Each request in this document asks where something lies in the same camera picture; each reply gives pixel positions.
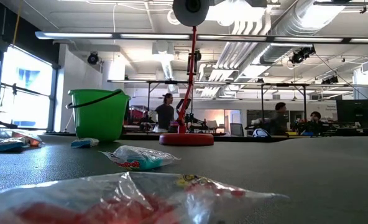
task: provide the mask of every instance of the bucket handle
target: bucket handle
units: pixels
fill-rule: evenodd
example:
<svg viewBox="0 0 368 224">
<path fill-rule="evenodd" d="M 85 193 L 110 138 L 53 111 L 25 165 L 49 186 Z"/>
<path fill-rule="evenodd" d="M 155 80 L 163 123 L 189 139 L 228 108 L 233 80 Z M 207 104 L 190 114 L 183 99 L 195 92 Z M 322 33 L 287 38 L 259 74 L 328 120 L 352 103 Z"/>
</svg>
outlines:
<svg viewBox="0 0 368 224">
<path fill-rule="evenodd" d="M 94 103 L 98 103 L 100 101 L 103 101 L 103 100 L 106 100 L 114 95 L 118 95 L 122 93 L 122 90 L 116 90 L 115 92 L 109 94 L 108 96 L 104 96 L 104 97 L 101 97 L 100 99 L 97 99 L 97 100 L 93 100 L 93 101 L 90 101 L 90 102 L 87 102 L 87 103 L 82 103 L 80 105 L 72 105 L 72 103 L 69 103 L 68 105 L 65 106 L 66 109 L 73 109 L 73 108 L 81 108 L 81 107 L 84 107 L 84 106 L 89 106 L 89 105 L 92 105 Z"/>
</svg>

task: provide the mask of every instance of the red stand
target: red stand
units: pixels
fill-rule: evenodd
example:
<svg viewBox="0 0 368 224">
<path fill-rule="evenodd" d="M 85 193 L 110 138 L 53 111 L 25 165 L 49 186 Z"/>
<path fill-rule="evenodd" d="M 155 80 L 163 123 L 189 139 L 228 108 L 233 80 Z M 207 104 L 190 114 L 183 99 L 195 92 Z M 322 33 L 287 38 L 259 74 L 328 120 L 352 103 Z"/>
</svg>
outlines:
<svg viewBox="0 0 368 224">
<path fill-rule="evenodd" d="M 192 48 L 190 58 L 190 76 L 188 79 L 188 89 L 186 90 L 184 101 L 180 113 L 178 114 L 178 133 L 162 134 L 159 137 L 159 143 L 168 146 L 211 146 L 214 144 L 214 138 L 211 134 L 186 134 L 185 126 L 185 106 L 190 97 L 193 88 L 193 68 L 195 64 L 195 44 L 196 44 L 196 27 L 192 29 Z"/>
</svg>

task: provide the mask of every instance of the red base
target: red base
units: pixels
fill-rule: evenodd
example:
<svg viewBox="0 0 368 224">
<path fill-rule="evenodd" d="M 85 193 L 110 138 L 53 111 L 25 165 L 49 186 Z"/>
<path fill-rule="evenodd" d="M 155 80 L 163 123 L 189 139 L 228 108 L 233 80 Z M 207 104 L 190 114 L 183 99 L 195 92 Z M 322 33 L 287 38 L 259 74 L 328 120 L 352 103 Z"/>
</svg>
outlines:
<svg viewBox="0 0 368 224">
<path fill-rule="evenodd" d="M 159 143 L 166 146 L 212 146 L 211 134 L 161 134 Z"/>
</svg>

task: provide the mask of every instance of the gray shirt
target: gray shirt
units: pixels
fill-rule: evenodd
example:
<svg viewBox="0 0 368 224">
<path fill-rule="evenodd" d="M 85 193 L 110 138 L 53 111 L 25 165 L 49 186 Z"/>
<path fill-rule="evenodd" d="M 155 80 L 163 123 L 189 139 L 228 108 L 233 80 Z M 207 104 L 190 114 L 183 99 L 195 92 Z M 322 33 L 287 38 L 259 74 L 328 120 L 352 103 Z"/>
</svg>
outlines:
<svg viewBox="0 0 368 224">
<path fill-rule="evenodd" d="M 287 131 L 287 119 L 284 114 L 277 113 L 271 122 L 271 134 L 281 135 Z"/>
<path fill-rule="evenodd" d="M 162 129 L 169 129 L 170 122 L 174 120 L 174 109 L 170 105 L 162 104 L 157 107 L 158 126 Z"/>
</svg>

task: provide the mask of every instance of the spool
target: spool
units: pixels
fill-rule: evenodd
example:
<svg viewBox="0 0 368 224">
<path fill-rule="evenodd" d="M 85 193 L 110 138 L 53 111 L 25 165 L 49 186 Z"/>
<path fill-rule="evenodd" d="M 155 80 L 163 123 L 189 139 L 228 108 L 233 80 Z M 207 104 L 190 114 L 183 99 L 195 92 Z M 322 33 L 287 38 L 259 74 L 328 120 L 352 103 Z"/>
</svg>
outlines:
<svg viewBox="0 0 368 224">
<path fill-rule="evenodd" d="M 194 27 L 206 19 L 209 0 L 174 0 L 173 12 L 184 26 Z"/>
<path fill-rule="evenodd" d="M 161 134 L 159 144 L 166 146 L 212 146 L 214 137 L 211 134 Z"/>
</svg>

